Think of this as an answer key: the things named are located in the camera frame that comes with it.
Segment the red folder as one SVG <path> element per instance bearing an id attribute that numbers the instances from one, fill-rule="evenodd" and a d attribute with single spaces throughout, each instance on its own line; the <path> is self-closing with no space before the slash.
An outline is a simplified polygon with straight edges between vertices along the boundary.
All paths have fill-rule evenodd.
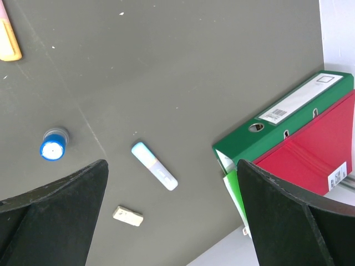
<path id="1" fill-rule="evenodd" d="M 353 170 L 353 116 L 351 91 L 254 164 L 324 196 Z"/>

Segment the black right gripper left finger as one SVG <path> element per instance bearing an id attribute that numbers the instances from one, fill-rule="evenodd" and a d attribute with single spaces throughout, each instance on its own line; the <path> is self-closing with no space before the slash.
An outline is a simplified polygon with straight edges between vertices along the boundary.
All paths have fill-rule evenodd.
<path id="1" fill-rule="evenodd" d="M 98 160 L 1 201 L 1 265 L 85 265 L 109 175 Z"/>

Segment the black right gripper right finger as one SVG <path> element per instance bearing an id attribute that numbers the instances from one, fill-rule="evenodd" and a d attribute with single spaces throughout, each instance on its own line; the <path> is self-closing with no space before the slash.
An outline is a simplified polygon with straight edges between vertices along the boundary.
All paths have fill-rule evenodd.
<path id="1" fill-rule="evenodd" d="M 354 206 L 246 160 L 237 177 L 259 265 L 354 265 Z"/>

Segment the green lever arch binder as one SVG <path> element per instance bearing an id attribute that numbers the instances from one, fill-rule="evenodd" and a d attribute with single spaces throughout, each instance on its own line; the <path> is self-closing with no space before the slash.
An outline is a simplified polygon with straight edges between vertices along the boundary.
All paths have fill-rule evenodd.
<path id="1" fill-rule="evenodd" d="M 213 145 L 214 154 L 225 173 L 225 186 L 243 221 L 245 235 L 251 232 L 239 188 L 237 163 L 240 160 L 254 163 L 351 91 L 354 91 L 352 74 L 319 71 Z M 354 172 L 354 120 L 352 160 L 351 173 Z"/>

